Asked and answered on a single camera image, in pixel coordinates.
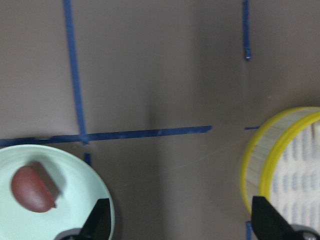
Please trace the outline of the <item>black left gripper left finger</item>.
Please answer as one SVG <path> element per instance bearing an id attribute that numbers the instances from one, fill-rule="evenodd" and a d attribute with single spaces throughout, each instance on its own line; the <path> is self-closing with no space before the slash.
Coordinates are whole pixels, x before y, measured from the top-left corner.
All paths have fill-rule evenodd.
<path id="1" fill-rule="evenodd" d="M 111 234 L 111 207 L 108 198 L 100 198 L 94 205 L 80 233 L 80 240 L 108 240 Z"/>

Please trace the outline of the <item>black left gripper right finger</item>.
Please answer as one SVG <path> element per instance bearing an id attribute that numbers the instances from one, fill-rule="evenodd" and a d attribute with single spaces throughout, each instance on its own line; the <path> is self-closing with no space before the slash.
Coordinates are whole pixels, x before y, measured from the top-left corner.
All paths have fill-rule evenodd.
<path id="1" fill-rule="evenodd" d="M 303 240 L 263 196 L 252 198 L 251 226 L 258 240 Z"/>

